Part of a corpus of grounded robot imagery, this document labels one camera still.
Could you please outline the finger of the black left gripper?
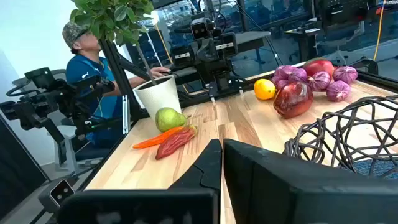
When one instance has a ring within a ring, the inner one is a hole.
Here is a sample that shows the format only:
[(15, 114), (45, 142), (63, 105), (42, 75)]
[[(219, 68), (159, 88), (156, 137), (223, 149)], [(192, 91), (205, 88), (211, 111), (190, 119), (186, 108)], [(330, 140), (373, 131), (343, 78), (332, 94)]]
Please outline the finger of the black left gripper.
[(215, 81), (209, 83), (209, 97), (213, 105), (216, 104), (215, 97), (218, 94), (218, 87)]
[(243, 87), (244, 87), (245, 84), (246, 84), (245, 79), (243, 79), (243, 78), (237, 78), (235, 82), (236, 82), (236, 86), (237, 86), (237, 88), (238, 88), (238, 90), (239, 90), (239, 95), (240, 95), (240, 97), (243, 97), (243, 96), (244, 96)]

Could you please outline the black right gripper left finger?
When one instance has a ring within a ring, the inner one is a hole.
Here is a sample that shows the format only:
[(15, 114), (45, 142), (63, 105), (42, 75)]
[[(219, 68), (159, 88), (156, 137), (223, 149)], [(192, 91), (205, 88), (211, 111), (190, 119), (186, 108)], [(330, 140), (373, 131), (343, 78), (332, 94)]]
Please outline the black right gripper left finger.
[(212, 139), (168, 189), (86, 190), (60, 207), (58, 223), (210, 223), (220, 221), (222, 146)]

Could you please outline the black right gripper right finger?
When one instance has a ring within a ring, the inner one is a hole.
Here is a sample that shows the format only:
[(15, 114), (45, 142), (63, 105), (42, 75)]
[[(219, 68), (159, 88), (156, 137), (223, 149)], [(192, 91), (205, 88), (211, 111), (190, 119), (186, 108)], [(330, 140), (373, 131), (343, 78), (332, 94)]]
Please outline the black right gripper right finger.
[(236, 223), (397, 223), (397, 181), (225, 139)]

